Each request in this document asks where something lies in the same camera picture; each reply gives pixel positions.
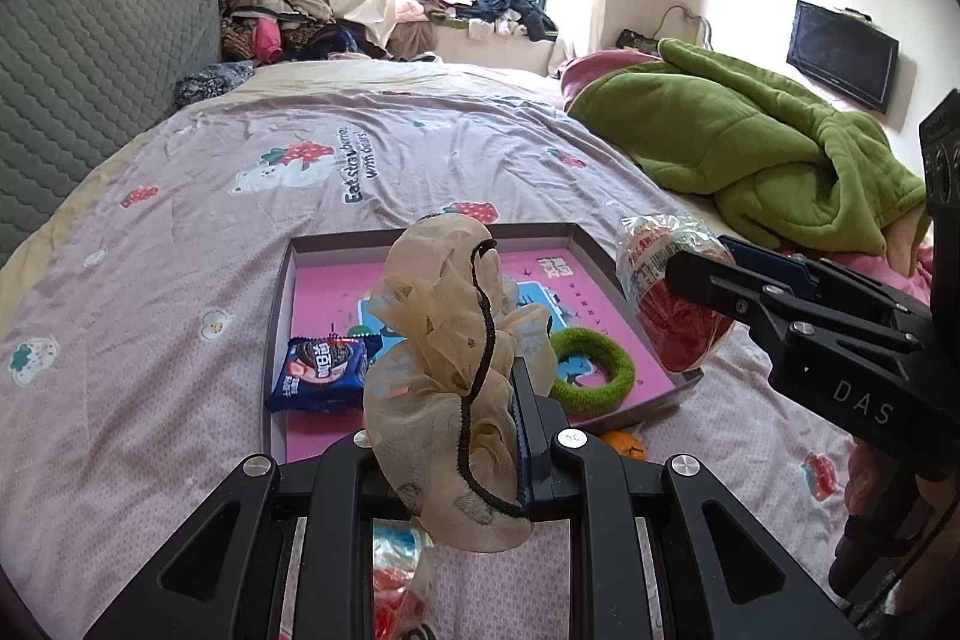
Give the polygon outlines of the red apple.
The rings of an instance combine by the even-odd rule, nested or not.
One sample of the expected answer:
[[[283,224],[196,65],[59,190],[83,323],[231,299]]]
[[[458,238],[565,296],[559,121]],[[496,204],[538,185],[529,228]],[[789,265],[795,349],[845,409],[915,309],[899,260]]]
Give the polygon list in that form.
[[[718,237],[690,214],[641,214],[622,221],[617,275],[652,353],[669,372],[697,369],[734,320],[670,291],[667,262],[688,250],[730,262]]]

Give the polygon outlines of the beige chiffon scrunchie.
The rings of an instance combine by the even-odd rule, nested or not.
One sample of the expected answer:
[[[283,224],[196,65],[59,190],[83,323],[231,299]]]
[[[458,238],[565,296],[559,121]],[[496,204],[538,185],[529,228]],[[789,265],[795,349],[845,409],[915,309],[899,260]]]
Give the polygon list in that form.
[[[397,344],[364,379],[364,431],[386,481],[436,541],[470,552],[523,544],[514,365],[550,393],[550,308],[519,304],[485,224],[444,213],[389,250],[371,314]]]

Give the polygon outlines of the blue white snack packet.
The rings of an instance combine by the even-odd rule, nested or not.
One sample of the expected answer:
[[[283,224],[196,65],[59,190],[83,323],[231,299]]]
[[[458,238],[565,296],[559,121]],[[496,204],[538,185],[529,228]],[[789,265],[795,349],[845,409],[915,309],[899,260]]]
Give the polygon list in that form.
[[[420,526],[373,525],[374,638],[434,638],[428,615],[436,590],[434,542]]]

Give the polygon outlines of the green fleece blanket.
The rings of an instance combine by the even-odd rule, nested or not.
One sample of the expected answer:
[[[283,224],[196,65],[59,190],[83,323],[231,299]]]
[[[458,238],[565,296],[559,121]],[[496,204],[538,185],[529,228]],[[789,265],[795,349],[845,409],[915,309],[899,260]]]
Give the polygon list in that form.
[[[911,259],[928,235],[926,185],[871,115],[724,53],[664,39],[658,58],[589,81],[569,113],[761,247]]]

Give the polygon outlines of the blue oreo cookie packet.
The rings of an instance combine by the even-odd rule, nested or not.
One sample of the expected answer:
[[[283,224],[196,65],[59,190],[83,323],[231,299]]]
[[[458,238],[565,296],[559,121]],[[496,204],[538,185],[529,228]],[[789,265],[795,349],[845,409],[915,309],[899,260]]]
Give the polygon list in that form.
[[[291,338],[265,406],[270,413],[356,411],[363,404],[366,372],[381,347],[382,338],[374,333]]]

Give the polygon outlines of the pink strawberry bed sheet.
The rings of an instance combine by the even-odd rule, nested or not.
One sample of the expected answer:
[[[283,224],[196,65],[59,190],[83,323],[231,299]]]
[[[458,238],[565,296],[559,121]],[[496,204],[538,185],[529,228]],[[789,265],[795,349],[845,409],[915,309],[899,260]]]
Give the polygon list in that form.
[[[39,627],[82,637],[263,439],[288,244],[443,211],[573,223],[703,214],[516,76],[263,70],[172,115],[59,213],[2,336],[2,565]]]

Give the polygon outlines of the pink pillow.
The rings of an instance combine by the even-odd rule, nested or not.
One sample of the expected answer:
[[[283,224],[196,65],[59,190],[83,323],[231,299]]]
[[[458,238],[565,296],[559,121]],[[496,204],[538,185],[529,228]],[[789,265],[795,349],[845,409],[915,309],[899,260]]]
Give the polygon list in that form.
[[[622,68],[635,65],[655,64],[659,62],[657,55],[640,52],[635,49],[607,49],[597,50],[583,57],[573,58],[560,73],[560,88],[562,88],[563,109],[573,106],[579,92],[599,80],[602,76]]]

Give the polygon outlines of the clothes pile on windowsill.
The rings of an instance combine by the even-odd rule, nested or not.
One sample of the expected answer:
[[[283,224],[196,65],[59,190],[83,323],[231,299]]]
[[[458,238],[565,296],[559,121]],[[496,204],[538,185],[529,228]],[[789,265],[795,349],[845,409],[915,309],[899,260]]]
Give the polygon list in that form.
[[[480,34],[525,35],[555,42],[558,28],[537,0],[397,0],[418,8],[420,18],[459,25]]]

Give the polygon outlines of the clothes pile beside headboard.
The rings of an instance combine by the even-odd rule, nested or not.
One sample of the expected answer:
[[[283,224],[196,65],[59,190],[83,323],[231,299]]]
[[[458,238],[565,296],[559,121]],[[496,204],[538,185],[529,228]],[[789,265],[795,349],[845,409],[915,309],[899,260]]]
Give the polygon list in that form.
[[[327,0],[220,0],[221,58],[256,67],[281,62],[389,58],[359,23]]]

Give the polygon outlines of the grey quilted headboard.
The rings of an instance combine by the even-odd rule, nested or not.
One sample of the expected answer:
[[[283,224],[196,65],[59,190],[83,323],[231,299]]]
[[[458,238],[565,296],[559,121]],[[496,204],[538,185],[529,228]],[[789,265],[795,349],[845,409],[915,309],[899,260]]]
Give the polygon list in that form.
[[[220,57],[220,0],[2,0],[2,252],[176,108]]]

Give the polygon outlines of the black wall television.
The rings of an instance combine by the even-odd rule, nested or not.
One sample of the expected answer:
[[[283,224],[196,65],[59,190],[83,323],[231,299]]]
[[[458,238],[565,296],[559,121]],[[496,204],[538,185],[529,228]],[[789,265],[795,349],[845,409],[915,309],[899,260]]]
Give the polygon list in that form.
[[[900,44],[869,21],[797,0],[786,62],[841,96],[885,113]]]

